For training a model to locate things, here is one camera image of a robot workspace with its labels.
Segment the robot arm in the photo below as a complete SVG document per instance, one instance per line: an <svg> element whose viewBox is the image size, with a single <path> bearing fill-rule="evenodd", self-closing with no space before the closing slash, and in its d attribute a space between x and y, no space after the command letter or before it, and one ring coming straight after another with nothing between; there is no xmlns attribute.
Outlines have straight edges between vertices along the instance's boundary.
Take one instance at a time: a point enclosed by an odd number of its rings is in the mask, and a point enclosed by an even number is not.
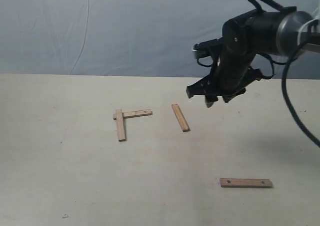
<svg viewBox="0 0 320 226"><path fill-rule="evenodd" d="M207 107L211 107L218 96L224 102L244 94L246 86L255 80L271 79L274 64L285 65L282 74L282 94L300 129L320 147L320 141L299 119L287 93L287 72L290 64L305 51L320 53L320 24L318 19L297 7L283 7L273 0L261 0L276 11L267 12L256 0L248 0L255 9L232 18L222 27L222 38L198 43L193 46L194 57L199 65L211 67L209 75L186 88L189 98L204 95ZM264 76L250 64L259 54L271 63L272 75ZM271 55L288 56L288 61L273 61ZM199 59L211 57L212 65L203 65Z"/></svg>

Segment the gray fabric backdrop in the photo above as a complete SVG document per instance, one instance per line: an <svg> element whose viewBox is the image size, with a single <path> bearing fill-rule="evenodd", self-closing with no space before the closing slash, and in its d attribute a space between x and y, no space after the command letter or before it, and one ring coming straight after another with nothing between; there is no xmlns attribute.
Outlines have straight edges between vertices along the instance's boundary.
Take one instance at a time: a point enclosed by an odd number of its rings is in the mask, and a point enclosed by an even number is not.
<svg viewBox="0 0 320 226"><path fill-rule="evenodd" d="M315 13L319 0L276 0ZM194 43L253 7L246 0L0 0L0 73L204 76ZM291 78L320 78L320 55ZM267 73L269 65L257 59Z"/></svg>

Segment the wooden stick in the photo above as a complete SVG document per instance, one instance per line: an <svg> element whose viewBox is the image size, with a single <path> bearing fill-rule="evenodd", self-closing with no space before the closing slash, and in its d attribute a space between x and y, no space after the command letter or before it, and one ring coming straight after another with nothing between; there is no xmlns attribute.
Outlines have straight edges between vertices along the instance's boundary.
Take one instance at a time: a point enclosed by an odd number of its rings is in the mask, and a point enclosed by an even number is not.
<svg viewBox="0 0 320 226"><path fill-rule="evenodd" d="M220 179L222 188L272 188L269 179Z"/></svg>
<svg viewBox="0 0 320 226"><path fill-rule="evenodd" d="M178 120L182 131L183 132L189 131L190 130L189 125L187 124L186 119L183 113L181 112L178 104L173 104L171 107L175 113L176 119Z"/></svg>
<svg viewBox="0 0 320 226"><path fill-rule="evenodd" d="M145 115L152 115L152 111L151 110L137 110L137 111L130 111L130 112L124 112L123 114L123 118L127 119L127 118L133 118L133 117L138 117L138 116L145 116ZM113 114L113 119L116 120L116 114Z"/></svg>
<svg viewBox="0 0 320 226"><path fill-rule="evenodd" d="M125 141L126 140L126 133L125 133L125 125L124 125L124 118L122 115L122 110L116 110L116 130L118 133L118 140Z"/></svg>

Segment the white table surface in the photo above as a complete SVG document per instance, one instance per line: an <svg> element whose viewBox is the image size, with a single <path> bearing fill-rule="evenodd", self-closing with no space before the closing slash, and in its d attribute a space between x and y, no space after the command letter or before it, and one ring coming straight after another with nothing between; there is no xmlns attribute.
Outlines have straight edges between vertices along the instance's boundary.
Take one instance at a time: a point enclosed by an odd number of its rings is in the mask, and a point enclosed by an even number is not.
<svg viewBox="0 0 320 226"><path fill-rule="evenodd" d="M294 123L280 81L209 109L187 98L196 81L0 75L0 225L318 226L320 149ZM320 137L319 90L320 81L288 82ZM118 142L118 108L153 115L127 119ZM219 178L269 178L274 188L223 189Z"/></svg>

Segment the small wooden board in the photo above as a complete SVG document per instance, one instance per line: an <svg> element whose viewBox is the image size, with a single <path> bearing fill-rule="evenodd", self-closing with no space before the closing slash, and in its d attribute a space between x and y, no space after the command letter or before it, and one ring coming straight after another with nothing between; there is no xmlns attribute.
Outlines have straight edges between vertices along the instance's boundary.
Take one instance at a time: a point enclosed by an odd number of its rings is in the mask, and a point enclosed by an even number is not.
<svg viewBox="0 0 320 226"><path fill-rule="evenodd" d="M272 188L269 179L220 179L222 188Z"/></svg>
<svg viewBox="0 0 320 226"><path fill-rule="evenodd" d="M125 141L126 140L126 133L125 133L125 125L124 125L124 118L122 115L122 110L116 110L116 130L118 133L118 140Z"/></svg>
<svg viewBox="0 0 320 226"><path fill-rule="evenodd" d="M186 119L185 119L183 113L181 112L178 104L173 104L171 107L175 113L176 119L178 120L182 131L183 132L189 131L190 130L189 125L186 122Z"/></svg>
<svg viewBox="0 0 320 226"><path fill-rule="evenodd" d="M150 109L137 110L137 111L123 112L122 114L124 119L128 119L128 118L133 118L138 116L152 115L152 111ZM113 119L114 120L117 119L116 114L113 114Z"/></svg>

